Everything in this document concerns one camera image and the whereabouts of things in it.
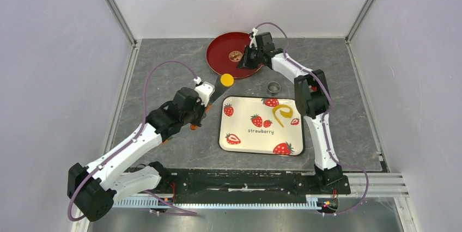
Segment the round red tray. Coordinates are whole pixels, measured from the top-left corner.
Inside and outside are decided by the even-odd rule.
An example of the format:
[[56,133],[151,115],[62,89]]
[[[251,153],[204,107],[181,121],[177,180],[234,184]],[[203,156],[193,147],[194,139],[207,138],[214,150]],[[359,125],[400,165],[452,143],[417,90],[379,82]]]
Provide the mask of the round red tray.
[[206,51],[206,62],[215,73],[231,74],[235,79],[252,76],[263,66],[256,69],[238,69],[237,65],[244,54],[245,46],[250,43],[247,33],[229,32],[216,37]]

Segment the round metal cookie cutter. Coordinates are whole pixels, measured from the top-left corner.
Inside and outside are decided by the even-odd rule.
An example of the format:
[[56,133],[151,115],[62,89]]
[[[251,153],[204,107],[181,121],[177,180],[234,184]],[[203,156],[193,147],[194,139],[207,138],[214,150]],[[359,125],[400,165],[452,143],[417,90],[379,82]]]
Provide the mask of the round metal cookie cutter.
[[281,86],[277,82],[270,82],[267,84],[267,94],[270,96],[278,95],[280,90],[281,90]]

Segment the white strawberry tray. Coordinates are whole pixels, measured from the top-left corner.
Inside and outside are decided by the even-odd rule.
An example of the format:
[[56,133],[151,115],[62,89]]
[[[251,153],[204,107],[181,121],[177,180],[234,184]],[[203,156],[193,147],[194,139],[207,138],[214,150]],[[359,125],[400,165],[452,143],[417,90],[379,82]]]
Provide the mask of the white strawberry tray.
[[[277,113],[284,128],[272,115],[277,105],[294,112],[288,119]],[[222,105],[218,144],[228,152],[298,156],[305,150],[302,120],[293,99],[229,96]]]

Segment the yellow dough scrap strip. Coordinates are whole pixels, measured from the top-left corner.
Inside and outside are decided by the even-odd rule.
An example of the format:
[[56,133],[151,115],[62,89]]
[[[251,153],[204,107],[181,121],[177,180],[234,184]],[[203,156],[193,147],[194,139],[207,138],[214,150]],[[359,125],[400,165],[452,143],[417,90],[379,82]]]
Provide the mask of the yellow dough scrap strip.
[[282,118],[285,118],[285,119],[292,118],[292,116],[294,114],[293,109],[288,105],[277,105],[272,109],[272,115],[273,115],[274,119],[278,122],[278,124],[282,128],[284,128],[284,125],[283,125],[281,119],[277,116],[277,113],[279,113],[280,116]]

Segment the yellow dough lump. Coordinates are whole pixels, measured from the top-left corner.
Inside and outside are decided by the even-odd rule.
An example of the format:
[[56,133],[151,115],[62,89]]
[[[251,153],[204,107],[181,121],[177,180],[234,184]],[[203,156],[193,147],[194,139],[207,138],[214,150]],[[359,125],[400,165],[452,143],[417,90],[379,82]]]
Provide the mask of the yellow dough lump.
[[231,74],[223,74],[220,77],[220,83],[229,88],[234,84],[234,77]]

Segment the metal spatula orange handle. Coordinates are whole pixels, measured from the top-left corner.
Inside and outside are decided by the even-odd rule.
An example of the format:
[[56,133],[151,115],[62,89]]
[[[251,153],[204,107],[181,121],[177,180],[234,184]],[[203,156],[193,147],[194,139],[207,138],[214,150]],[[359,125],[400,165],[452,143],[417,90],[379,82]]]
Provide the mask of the metal spatula orange handle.
[[198,94],[199,107],[194,113],[194,119],[190,122],[190,129],[195,130],[202,125],[202,120],[206,117],[211,105],[230,88],[224,87],[220,83],[220,77],[221,75],[218,76],[214,84],[206,81],[195,81],[197,85],[194,91]]

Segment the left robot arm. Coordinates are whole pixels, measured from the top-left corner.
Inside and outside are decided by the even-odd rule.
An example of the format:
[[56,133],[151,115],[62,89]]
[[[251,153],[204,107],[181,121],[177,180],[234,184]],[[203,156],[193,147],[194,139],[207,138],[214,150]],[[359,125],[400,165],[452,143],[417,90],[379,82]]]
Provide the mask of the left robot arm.
[[171,186],[169,172],[162,166],[147,166],[124,174],[149,150],[164,143],[187,124],[200,126],[215,88],[208,82],[195,88],[183,87],[173,100],[144,116],[142,123],[125,140],[86,166],[76,163],[68,170],[68,218],[76,206],[83,218],[94,222],[112,208],[114,202],[144,190],[164,193]]

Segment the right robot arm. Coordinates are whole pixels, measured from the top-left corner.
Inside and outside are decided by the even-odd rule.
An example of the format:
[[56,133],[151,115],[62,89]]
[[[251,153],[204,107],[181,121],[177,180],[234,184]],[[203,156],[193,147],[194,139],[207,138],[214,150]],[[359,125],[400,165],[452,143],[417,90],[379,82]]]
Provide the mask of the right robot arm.
[[250,43],[245,46],[238,69],[255,69],[264,65],[291,80],[294,85],[297,111],[306,121],[315,152],[315,187],[328,193],[343,177],[342,167],[332,144],[329,126],[329,110],[332,99],[322,70],[309,69],[293,60],[284,49],[277,48],[271,33],[249,34]]

